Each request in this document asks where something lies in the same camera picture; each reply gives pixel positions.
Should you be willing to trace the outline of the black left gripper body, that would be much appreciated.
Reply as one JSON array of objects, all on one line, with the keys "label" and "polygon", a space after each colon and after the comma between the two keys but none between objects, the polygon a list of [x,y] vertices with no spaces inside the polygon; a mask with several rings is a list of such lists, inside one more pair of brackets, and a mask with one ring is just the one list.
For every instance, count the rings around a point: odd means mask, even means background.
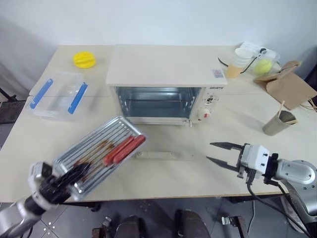
[{"label": "black left gripper body", "polygon": [[41,183],[39,191],[47,201],[66,201],[71,196],[68,186],[59,188],[59,178],[50,175]]}]

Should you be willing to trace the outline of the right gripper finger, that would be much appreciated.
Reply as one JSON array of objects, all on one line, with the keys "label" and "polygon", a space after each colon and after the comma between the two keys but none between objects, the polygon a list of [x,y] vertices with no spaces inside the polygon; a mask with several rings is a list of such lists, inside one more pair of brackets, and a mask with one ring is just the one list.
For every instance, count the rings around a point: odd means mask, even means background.
[{"label": "right gripper finger", "polygon": [[234,144],[230,142],[212,142],[210,143],[210,145],[216,146],[222,149],[226,149],[226,150],[234,149],[234,150],[242,151],[242,145],[238,145],[238,144]]},{"label": "right gripper finger", "polygon": [[228,170],[231,170],[231,171],[239,173],[239,169],[237,167],[229,165],[225,161],[222,161],[222,160],[219,160],[219,159],[215,159],[215,158],[212,158],[212,157],[208,157],[208,156],[206,156],[206,158],[209,159],[210,161],[212,161],[213,163],[217,164],[218,166],[222,167],[222,168],[225,168],[225,169],[228,169]]}]

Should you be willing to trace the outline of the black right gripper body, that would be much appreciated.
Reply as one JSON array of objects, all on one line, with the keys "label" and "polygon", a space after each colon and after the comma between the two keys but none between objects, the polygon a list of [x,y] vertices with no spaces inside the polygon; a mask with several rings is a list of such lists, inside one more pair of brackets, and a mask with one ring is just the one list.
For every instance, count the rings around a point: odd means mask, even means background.
[{"label": "black right gripper body", "polygon": [[259,147],[256,145],[242,145],[242,151],[239,151],[237,168],[239,169],[239,178],[244,178],[244,173],[247,174],[246,183],[252,184],[259,168]]}]

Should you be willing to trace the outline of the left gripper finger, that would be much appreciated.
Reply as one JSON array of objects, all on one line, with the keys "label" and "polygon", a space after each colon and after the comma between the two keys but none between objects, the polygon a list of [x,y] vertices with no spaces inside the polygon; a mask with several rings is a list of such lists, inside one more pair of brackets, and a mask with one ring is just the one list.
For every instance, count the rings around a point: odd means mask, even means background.
[{"label": "left gripper finger", "polygon": [[75,163],[71,169],[72,175],[84,175],[87,173],[91,166],[91,163],[84,162],[84,163]]},{"label": "left gripper finger", "polygon": [[59,178],[59,188],[64,188],[79,181],[86,171],[69,171]]}]

